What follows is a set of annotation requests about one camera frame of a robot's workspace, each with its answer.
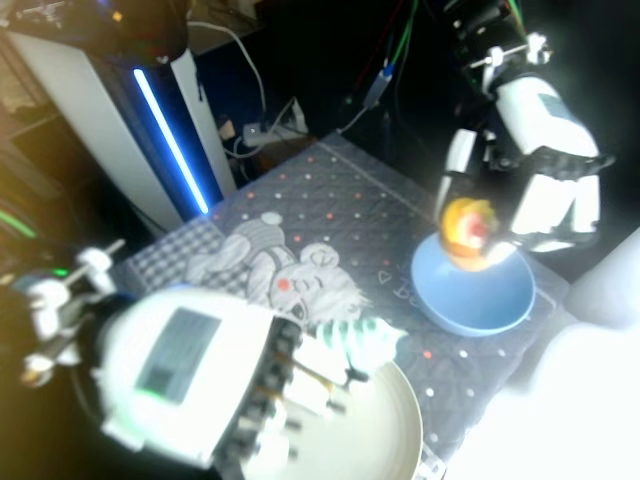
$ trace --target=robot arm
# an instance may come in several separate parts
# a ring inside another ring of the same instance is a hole
[[[487,58],[471,65],[483,67],[482,92],[489,109],[483,112],[482,128],[456,132],[436,198],[435,218],[442,223],[445,249],[454,260],[461,252],[481,258],[473,269],[500,262],[516,248],[549,252],[591,242],[600,219],[598,173],[613,163],[600,154],[553,87],[522,68],[522,53],[525,65],[549,60],[545,38],[533,33],[527,45],[506,52],[493,47]],[[521,188],[509,188],[516,198],[509,199],[510,208],[496,210],[495,228],[482,229],[486,233],[480,247],[476,243],[472,249],[456,249],[452,244],[461,237],[448,231],[450,221],[442,221],[447,212],[454,205],[459,208],[456,200],[461,197],[492,204],[496,193],[474,188],[469,171],[478,162],[496,175],[517,169],[514,178]]]

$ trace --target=power strip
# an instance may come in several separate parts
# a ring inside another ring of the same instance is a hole
[[[247,147],[259,147],[260,145],[279,142],[281,140],[295,140],[296,138],[304,138],[306,136],[306,133],[298,133],[295,129],[295,123],[289,122],[285,126],[276,125],[271,135],[269,135],[268,130],[263,132],[260,129],[259,123],[248,123],[242,128],[242,140]]]

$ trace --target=beige plate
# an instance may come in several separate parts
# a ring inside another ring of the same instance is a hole
[[[288,407],[302,430],[287,433],[297,460],[287,465],[244,467],[247,480],[411,480],[422,453],[422,418],[413,389],[393,363],[351,394],[334,400],[345,415],[314,417]]]

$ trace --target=red cable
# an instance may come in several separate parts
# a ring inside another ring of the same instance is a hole
[[[364,70],[362,70],[362,72],[360,73],[360,76],[358,77],[358,80],[356,81],[356,84],[355,84],[355,87],[354,87],[354,93],[357,92],[360,89],[360,85],[364,81],[364,77],[366,77],[367,73],[369,73],[369,70],[371,69],[371,64],[373,63],[373,61],[376,58],[376,55],[380,51],[380,48],[382,47],[382,43],[384,42],[385,38],[387,37],[387,34],[389,33],[389,30],[391,30],[391,27],[393,26],[393,22],[395,21],[396,17],[398,16],[398,13],[400,13],[400,8],[402,8],[402,5],[404,4],[404,1],[405,0],[399,0],[398,4],[396,5],[396,8],[391,13],[391,16],[389,17],[389,20],[387,21],[387,24],[385,25],[384,30],[382,30],[382,33],[380,34],[380,38],[378,39],[378,44],[376,45],[375,50],[373,51],[373,53],[369,57],[369,61],[367,62],[367,65],[364,67]]]

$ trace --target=bear's red cheek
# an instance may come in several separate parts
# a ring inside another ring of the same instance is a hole
[[[281,278],[280,280],[278,280],[278,288],[287,292],[291,290],[291,283],[289,283],[289,280],[287,280],[286,278]]]

